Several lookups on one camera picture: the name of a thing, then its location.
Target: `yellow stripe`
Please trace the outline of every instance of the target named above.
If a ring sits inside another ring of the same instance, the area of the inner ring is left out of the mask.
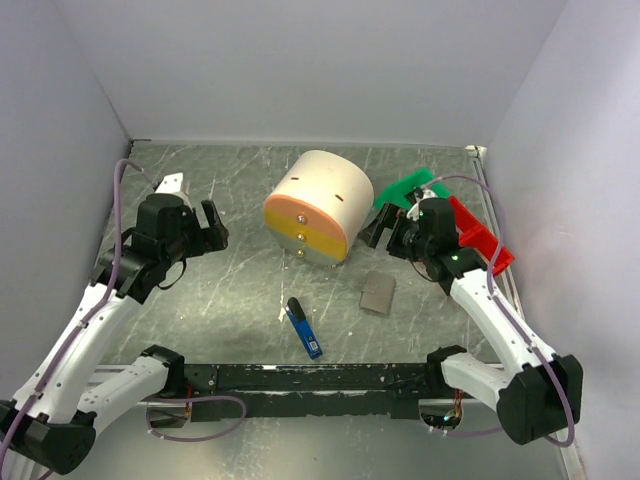
[[[307,248],[312,248],[340,261],[344,260],[347,256],[346,243],[336,240],[335,238],[331,238],[324,233],[311,230],[306,225],[301,225],[292,218],[280,215],[273,210],[265,210],[264,218],[267,227],[280,232],[289,238],[297,240],[298,234],[304,234],[307,239],[304,243],[300,242],[301,246],[304,245]]]

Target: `white bracket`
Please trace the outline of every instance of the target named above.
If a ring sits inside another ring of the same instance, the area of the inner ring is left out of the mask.
[[[522,320],[522,317],[511,306],[497,287],[493,291],[507,308],[518,325],[531,338],[535,346],[540,350],[544,358],[551,362],[555,351],[544,343],[531,328]],[[473,270],[464,274],[463,278],[455,279],[451,286],[451,298],[453,298],[467,313],[487,338],[495,350],[509,379],[522,371],[525,364],[532,367],[540,365],[540,360],[532,352],[529,345],[520,337],[516,329],[507,317],[500,311],[494,299],[489,295],[487,287],[487,272],[482,269]]]
[[[93,308],[104,295],[106,286],[88,286],[75,315],[53,346],[44,362],[38,367],[29,380],[16,392],[16,409],[22,408],[34,392],[45,368],[49,366],[69,333],[79,324],[86,313]],[[48,415],[50,423],[68,423],[76,413],[78,399],[102,359],[106,348],[111,343],[123,320],[130,318],[140,304],[131,297],[118,298],[112,292],[107,304],[90,320],[75,338],[67,353],[62,357],[53,376],[44,387],[42,395],[27,414],[36,418],[41,413]]]
[[[169,369],[151,357],[138,357],[132,365],[88,390],[78,403],[81,412],[95,412],[96,436],[141,400],[164,388]]]
[[[509,383],[504,371],[476,360],[470,353],[447,357],[442,362],[442,376],[451,388],[468,393],[494,411],[500,390]]]
[[[189,208],[193,208],[189,200],[189,185],[188,182],[184,180],[183,173],[174,173],[165,176],[162,182],[160,182],[160,185],[158,185],[155,193],[170,193],[171,195],[181,198]]]

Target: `red plastic piece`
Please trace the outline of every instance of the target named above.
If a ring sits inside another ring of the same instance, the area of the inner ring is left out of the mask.
[[[498,248],[498,239],[456,197],[451,195],[449,203],[453,205],[456,226],[460,229],[460,245],[475,248],[489,261]],[[503,246],[493,266],[493,276],[500,275],[514,259],[513,254]]]

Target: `scratched floor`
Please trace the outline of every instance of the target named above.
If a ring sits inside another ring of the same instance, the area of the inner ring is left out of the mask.
[[[324,148],[359,165],[376,193],[427,167],[438,174],[473,174],[460,148]],[[421,279],[406,262],[358,241],[347,261],[329,269],[284,253],[264,225],[262,204],[300,154],[312,147],[185,146],[135,144],[131,159],[155,178],[184,172],[194,205],[212,197],[230,231],[229,248],[189,261],[169,291],[154,292],[122,328],[103,363],[123,364],[154,343],[188,362],[311,363],[289,321],[283,301],[296,296],[311,317],[322,363],[413,362],[440,346],[459,344],[483,361],[496,356],[467,314],[439,287]],[[474,185],[447,183],[479,218]],[[128,172],[123,180],[123,221],[135,221],[137,204],[149,192]],[[107,226],[103,249],[113,242]],[[369,270],[393,275],[397,287],[388,317],[358,307]],[[169,279],[179,271],[172,271]]]

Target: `gray floor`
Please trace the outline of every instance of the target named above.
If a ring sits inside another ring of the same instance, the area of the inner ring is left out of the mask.
[[[468,431],[484,430],[495,426],[495,415],[470,404],[464,422]],[[190,424],[184,432],[170,433],[210,435],[228,424]],[[75,472],[52,478],[564,480],[559,457],[544,440],[521,447],[503,433],[442,438],[429,435],[418,421],[381,416],[250,419],[218,440],[174,443],[147,434],[139,407],[105,430]]]
[[[307,148],[158,146],[136,144],[131,158],[157,178],[183,171],[193,201],[213,196],[231,232],[229,249],[190,262],[168,292],[153,294],[124,327],[103,363],[133,361],[159,343],[188,362],[309,363],[293,328],[281,321],[282,301],[297,296],[325,350],[322,362],[421,361],[438,346],[461,344],[484,361],[495,355],[464,311],[404,261],[357,243],[333,270],[283,254],[265,229],[262,203]],[[437,173],[473,173],[462,149],[332,148],[361,167],[376,190],[426,166]],[[474,186],[449,187],[482,218]],[[130,225],[145,194],[127,174],[124,220]],[[113,242],[111,226],[103,247]],[[393,274],[397,290],[389,317],[358,308],[370,269]],[[224,422],[191,424],[177,435],[219,431]],[[495,413],[467,402],[461,429],[495,425]],[[143,409],[118,419],[68,478],[387,480],[425,478],[559,480],[566,478],[558,449],[545,441],[525,447],[499,433],[481,439],[442,439],[419,421],[382,416],[249,419],[216,441],[176,444],[146,433]]]
[[[285,253],[269,235],[262,205],[299,155],[313,147],[184,146],[136,143],[131,159],[156,178],[184,172],[194,205],[212,197],[230,231],[229,248],[189,261],[185,276],[153,293],[120,332],[103,363],[129,363],[158,343],[188,362],[310,363],[282,306],[296,296],[311,317],[323,363],[424,360],[440,346],[459,344],[483,361],[496,357],[468,315],[406,262],[357,241],[346,262],[329,269]],[[472,174],[461,148],[326,148],[364,169],[376,193],[421,167],[437,174]],[[448,183],[478,218],[481,196],[470,183]],[[128,172],[123,180],[124,225],[150,193]],[[103,248],[113,242],[110,225]],[[169,278],[177,276],[170,272]],[[395,276],[388,317],[358,307],[369,270]]]

